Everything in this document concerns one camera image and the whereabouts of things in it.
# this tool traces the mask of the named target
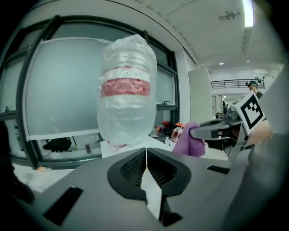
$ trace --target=cap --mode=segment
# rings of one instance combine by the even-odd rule
[[[256,88],[258,87],[258,84],[257,84],[255,81],[250,81],[250,83],[248,84],[248,87],[249,87],[250,85],[253,85],[253,86],[255,86]]]

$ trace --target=window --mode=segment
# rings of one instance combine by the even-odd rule
[[[46,160],[101,157],[98,134],[38,140],[37,143]]]
[[[119,38],[125,38],[130,35],[133,35],[133,33],[104,25],[69,23],[61,25],[53,35],[52,39],[65,37],[85,37],[115,41]]]
[[[171,111],[157,111],[154,126],[160,126],[163,121],[171,121]]]
[[[178,122],[173,52],[146,31],[117,21],[55,16],[21,29],[5,56],[0,121],[8,129],[14,162],[61,169],[101,157],[96,98],[103,49],[107,41],[136,33],[157,57],[154,125]]]
[[[18,47],[18,50],[32,45],[33,42],[35,41],[36,37],[40,34],[41,30],[42,30],[42,29],[38,29],[38,30],[31,31],[30,33],[28,33],[28,34],[24,37],[24,39],[23,39],[23,41],[21,42],[20,46]]]
[[[174,76],[165,69],[158,67],[157,104],[163,104],[164,102],[165,104],[175,105]]]
[[[161,48],[157,47],[153,43],[149,42],[149,46],[153,49],[155,56],[157,56],[157,60],[163,62],[164,64],[168,65],[168,54],[163,51]]]
[[[0,79],[0,113],[16,110],[16,92],[24,60],[13,60],[6,65]]]
[[[87,38],[40,45],[25,98],[29,139],[98,132],[96,98],[105,46]]]
[[[6,120],[4,121],[4,124],[6,125],[8,131],[10,155],[13,157],[26,158],[25,152],[20,143],[20,137],[16,120]]]

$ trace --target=person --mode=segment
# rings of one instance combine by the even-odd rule
[[[258,99],[261,98],[263,95],[259,90],[258,90],[258,84],[255,81],[250,81],[248,85],[250,91],[254,91],[254,93],[257,95]]]

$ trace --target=purple cloth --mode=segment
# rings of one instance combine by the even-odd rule
[[[199,125],[197,123],[188,123],[172,151],[177,154],[183,154],[192,157],[203,156],[205,154],[205,144],[203,140],[194,139],[189,134],[190,129],[198,127]]]

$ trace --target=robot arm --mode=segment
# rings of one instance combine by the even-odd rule
[[[192,138],[204,139],[210,148],[224,150],[227,156],[232,148],[237,152],[245,146],[253,130],[265,118],[253,91],[241,95],[232,106],[224,108],[222,118],[200,124],[190,130]]]

